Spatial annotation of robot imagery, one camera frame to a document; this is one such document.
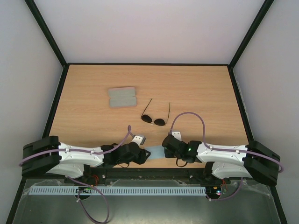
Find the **pink glasses case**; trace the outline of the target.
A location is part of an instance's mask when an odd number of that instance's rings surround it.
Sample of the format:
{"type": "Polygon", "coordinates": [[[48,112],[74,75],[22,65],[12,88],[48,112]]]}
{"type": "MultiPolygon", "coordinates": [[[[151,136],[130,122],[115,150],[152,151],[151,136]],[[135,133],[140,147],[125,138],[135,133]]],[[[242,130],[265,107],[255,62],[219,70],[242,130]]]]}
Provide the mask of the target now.
{"type": "Polygon", "coordinates": [[[111,88],[108,90],[108,95],[111,108],[137,106],[135,87],[111,88]]]}

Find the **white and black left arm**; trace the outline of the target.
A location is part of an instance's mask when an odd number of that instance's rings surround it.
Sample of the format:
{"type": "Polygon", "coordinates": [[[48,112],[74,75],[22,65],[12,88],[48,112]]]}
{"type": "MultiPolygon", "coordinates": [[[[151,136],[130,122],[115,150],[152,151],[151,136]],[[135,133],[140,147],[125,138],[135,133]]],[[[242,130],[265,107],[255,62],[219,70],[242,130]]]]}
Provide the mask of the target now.
{"type": "Polygon", "coordinates": [[[82,177],[87,168],[112,168],[132,162],[142,165],[151,155],[140,147],[143,141],[144,137],[135,135],[124,145],[114,143],[100,147],[78,147],[60,142],[57,136],[48,136],[23,147],[21,175],[35,177],[55,174],[76,179],[82,177]]]}

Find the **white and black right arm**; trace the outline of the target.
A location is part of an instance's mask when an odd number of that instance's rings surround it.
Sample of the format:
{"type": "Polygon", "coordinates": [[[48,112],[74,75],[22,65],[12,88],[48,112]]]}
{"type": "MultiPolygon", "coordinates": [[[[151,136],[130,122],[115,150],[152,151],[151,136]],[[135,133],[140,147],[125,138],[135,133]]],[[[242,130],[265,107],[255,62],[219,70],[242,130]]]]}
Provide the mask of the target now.
{"type": "Polygon", "coordinates": [[[220,146],[194,140],[185,143],[169,134],[162,147],[166,158],[205,163],[204,178],[210,183],[218,179],[243,177],[268,186],[277,184],[280,156],[255,140],[247,145],[220,146]]]}

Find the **black round sunglasses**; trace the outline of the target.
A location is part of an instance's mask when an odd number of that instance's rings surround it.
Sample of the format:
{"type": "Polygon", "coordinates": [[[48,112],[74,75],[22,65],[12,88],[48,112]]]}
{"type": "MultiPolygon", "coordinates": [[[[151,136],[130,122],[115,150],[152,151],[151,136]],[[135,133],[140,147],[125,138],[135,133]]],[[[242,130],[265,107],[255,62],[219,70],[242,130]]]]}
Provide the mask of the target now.
{"type": "Polygon", "coordinates": [[[143,122],[156,126],[166,126],[171,111],[171,104],[151,98],[140,118],[143,122]]]}

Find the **light blue cleaning cloth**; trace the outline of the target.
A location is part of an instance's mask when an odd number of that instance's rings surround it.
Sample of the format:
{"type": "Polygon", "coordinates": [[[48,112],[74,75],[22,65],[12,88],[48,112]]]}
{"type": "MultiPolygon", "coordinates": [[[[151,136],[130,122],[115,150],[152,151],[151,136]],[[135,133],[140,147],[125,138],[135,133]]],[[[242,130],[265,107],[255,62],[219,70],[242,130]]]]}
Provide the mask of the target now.
{"type": "Polygon", "coordinates": [[[145,147],[150,152],[149,160],[165,158],[164,148],[162,146],[145,147]]]}

